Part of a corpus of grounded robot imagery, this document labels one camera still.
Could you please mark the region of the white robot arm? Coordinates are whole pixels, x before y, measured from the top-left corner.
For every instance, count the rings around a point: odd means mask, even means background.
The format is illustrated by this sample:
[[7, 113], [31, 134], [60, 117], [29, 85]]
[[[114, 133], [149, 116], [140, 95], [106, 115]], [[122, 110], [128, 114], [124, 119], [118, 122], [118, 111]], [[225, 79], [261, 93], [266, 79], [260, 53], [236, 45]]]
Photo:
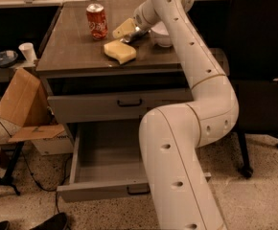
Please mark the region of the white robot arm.
[[139, 144], [159, 226], [168, 230], [227, 230], [196, 149], [236, 124], [238, 100], [225, 72], [188, 19], [195, 0], [147, 0], [134, 12], [149, 29], [161, 21], [193, 99], [158, 106], [139, 126]]

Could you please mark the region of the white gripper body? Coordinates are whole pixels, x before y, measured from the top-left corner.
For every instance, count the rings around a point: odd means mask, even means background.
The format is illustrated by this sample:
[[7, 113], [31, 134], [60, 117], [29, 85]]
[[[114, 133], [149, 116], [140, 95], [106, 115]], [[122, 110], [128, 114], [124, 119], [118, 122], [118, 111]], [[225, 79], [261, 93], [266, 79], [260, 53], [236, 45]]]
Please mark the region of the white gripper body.
[[156, 13], [151, 0], [141, 4], [133, 14], [133, 18], [137, 27], [141, 30], [149, 30], [160, 21], [160, 17]]

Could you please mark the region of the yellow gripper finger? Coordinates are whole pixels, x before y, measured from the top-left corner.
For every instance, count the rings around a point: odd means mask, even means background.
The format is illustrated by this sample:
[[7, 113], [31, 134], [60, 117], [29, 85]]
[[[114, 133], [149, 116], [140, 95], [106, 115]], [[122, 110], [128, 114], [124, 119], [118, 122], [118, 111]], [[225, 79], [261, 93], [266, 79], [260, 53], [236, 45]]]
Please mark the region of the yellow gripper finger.
[[114, 38], [121, 38], [125, 35], [134, 33], [135, 29], [136, 29], [136, 25], [134, 19], [128, 18], [112, 32], [112, 36]]

